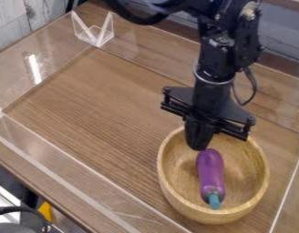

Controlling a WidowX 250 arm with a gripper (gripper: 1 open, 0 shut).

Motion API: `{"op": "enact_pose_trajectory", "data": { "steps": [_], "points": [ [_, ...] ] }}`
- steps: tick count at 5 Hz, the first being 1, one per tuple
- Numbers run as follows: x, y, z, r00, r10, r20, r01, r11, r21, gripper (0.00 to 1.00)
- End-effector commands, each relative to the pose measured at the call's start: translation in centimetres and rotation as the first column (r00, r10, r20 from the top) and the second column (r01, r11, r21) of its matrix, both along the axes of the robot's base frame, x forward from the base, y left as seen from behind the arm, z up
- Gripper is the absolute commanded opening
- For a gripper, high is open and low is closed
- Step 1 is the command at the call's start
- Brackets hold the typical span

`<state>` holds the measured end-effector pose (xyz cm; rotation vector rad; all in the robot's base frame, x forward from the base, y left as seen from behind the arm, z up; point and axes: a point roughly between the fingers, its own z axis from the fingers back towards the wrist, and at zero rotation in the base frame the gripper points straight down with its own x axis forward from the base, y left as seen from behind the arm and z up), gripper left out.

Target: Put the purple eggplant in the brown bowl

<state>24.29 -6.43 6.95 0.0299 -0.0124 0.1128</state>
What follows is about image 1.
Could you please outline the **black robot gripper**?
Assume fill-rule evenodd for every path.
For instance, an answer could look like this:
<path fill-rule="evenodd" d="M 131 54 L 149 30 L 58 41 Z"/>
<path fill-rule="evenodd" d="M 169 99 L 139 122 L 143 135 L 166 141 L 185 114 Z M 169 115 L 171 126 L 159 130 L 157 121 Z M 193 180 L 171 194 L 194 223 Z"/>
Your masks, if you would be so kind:
<path fill-rule="evenodd" d="M 194 87 L 166 86 L 161 108 L 185 121 L 186 143 L 205 150 L 213 136 L 225 133 L 246 141 L 256 116 L 230 95 L 233 82 L 214 83 L 197 79 Z"/>

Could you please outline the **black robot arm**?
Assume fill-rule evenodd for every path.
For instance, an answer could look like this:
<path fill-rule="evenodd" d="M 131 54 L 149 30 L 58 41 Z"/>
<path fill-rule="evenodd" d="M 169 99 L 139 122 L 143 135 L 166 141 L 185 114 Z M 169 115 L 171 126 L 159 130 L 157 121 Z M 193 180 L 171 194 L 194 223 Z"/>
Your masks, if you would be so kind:
<path fill-rule="evenodd" d="M 213 137 L 225 133 L 249 138 L 256 116 L 244 107 L 236 91 L 236 77 L 244 73 L 257 89 L 252 65 L 260 60 L 261 0 L 145 0 L 157 12 L 142 17 L 125 6 L 123 0 L 106 0 L 110 8 L 137 25 L 155 25 L 178 12 L 198 20 L 201 50 L 194 66 L 193 87 L 167 86 L 161 108 L 185 121 L 186 144 L 202 151 Z"/>

